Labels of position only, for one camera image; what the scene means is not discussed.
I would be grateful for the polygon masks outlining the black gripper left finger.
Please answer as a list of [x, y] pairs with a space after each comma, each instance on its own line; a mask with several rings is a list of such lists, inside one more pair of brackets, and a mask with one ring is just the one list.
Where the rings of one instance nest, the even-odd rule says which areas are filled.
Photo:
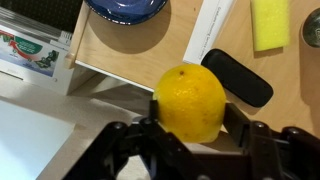
[[200, 170], [192, 153], [158, 121], [158, 103], [151, 100], [147, 117], [130, 126], [112, 122], [104, 127], [63, 180], [116, 180], [129, 158], [139, 156], [152, 180], [197, 180]]

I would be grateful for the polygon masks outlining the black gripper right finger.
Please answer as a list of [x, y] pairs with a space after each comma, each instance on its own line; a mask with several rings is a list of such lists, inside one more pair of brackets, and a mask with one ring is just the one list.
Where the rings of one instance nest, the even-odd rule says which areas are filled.
[[320, 139], [295, 127], [280, 132], [227, 103], [223, 125], [250, 159], [253, 180], [320, 180]]

